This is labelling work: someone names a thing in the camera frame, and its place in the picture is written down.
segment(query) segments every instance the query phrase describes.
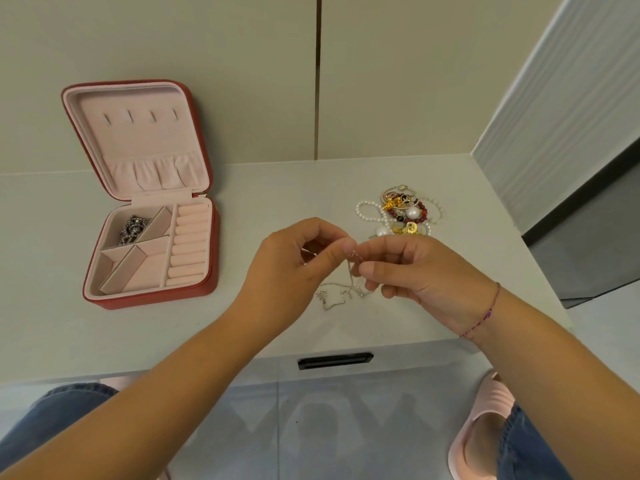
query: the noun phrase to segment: cabinet panel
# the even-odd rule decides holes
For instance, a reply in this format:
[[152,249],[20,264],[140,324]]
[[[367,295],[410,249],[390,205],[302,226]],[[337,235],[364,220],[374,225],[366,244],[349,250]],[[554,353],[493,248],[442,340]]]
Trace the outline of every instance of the cabinet panel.
[[316,0],[3,0],[0,172],[89,169],[60,91],[192,90],[213,159],[313,159]]
[[561,0],[323,0],[321,159],[468,153]]

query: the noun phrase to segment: person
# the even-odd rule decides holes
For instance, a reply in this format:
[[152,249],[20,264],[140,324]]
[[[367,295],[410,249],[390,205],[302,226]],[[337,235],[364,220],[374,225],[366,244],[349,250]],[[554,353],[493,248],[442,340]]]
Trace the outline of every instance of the person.
[[640,396],[569,332],[434,238],[358,245],[312,218],[263,240],[231,306],[132,385],[64,386],[39,400],[0,443],[0,480],[158,478],[345,259],[368,290],[414,300],[494,366],[449,453],[456,480],[638,478]]

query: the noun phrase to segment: purple string bracelet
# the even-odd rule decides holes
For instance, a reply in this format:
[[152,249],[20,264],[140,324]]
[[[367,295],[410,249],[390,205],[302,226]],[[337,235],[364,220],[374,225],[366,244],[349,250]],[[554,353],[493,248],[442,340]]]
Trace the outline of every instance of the purple string bracelet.
[[476,323],[475,325],[473,325],[473,327],[471,327],[469,330],[467,330],[462,335],[460,335],[461,339],[466,338],[466,336],[469,333],[473,332],[476,328],[478,328],[480,325],[482,325],[482,323],[484,323],[484,321],[487,320],[487,318],[489,318],[491,316],[491,314],[493,313],[493,307],[495,307],[495,302],[498,301],[498,295],[500,295],[500,290],[502,288],[500,286],[500,283],[496,282],[496,284],[498,285],[498,290],[495,292],[495,296],[493,297],[493,303],[491,304],[491,308],[489,308],[489,311],[486,313],[484,318],[482,320],[480,320],[480,322]]

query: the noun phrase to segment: red jewelry box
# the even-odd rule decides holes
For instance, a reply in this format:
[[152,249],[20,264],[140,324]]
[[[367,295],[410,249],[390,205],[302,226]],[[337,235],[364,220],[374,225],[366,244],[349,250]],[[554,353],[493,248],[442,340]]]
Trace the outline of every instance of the red jewelry box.
[[[83,296],[108,310],[211,293],[218,284],[220,215],[189,89],[173,80],[88,82],[62,102],[104,189],[127,204],[105,220]],[[151,219],[118,245],[133,215]]]

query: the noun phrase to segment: white table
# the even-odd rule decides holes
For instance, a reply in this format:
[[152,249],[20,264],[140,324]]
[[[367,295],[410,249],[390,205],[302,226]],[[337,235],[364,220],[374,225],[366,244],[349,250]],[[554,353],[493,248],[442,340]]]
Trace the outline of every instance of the white table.
[[[358,241],[374,223],[361,200],[407,184],[442,202],[433,236],[544,313],[570,327],[547,280],[469,155],[240,164],[219,167],[212,196],[222,218],[220,283],[211,295],[107,311],[82,283],[107,213],[119,205],[92,172],[0,177],[0,385],[96,378],[149,369],[215,320],[239,290],[260,241],[305,217]],[[331,279],[348,282],[346,267]],[[299,371],[306,356],[373,351],[365,365]],[[237,383],[256,383],[450,362],[468,343],[409,300],[379,293],[324,312],[314,300]]]

